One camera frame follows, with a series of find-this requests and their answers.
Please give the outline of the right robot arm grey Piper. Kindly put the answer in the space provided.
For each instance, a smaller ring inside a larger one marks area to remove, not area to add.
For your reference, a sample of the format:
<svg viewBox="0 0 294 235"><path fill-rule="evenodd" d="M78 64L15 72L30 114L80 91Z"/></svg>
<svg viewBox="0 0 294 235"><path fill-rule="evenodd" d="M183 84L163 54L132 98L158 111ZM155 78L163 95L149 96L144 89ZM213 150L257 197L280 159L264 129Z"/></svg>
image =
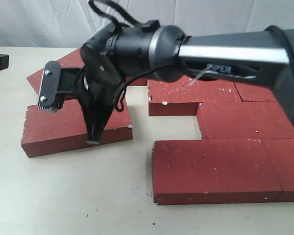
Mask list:
<svg viewBox="0 0 294 235"><path fill-rule="evenodd" d="M126 88L139 78L172 83L225 80L272 91L294 126L294 29L271 25L260 32L188 36L174 25L113 24L80 48L80 84L88 143L97 144L113 111L124 109Z"/></svg>

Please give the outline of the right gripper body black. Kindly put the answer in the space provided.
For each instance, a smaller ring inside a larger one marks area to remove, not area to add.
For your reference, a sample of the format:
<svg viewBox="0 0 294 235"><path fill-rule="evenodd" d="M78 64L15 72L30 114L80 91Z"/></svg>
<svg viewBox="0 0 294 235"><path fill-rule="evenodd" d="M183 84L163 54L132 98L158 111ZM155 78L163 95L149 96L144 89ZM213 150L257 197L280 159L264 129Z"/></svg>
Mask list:
<svg viewBox="0 0 294 235"><path fill-rule="evenodd" d="M86 122L107 122L113 112L113 100L122 81L113 85L84 71L78 79L78 101Z"/></svg>

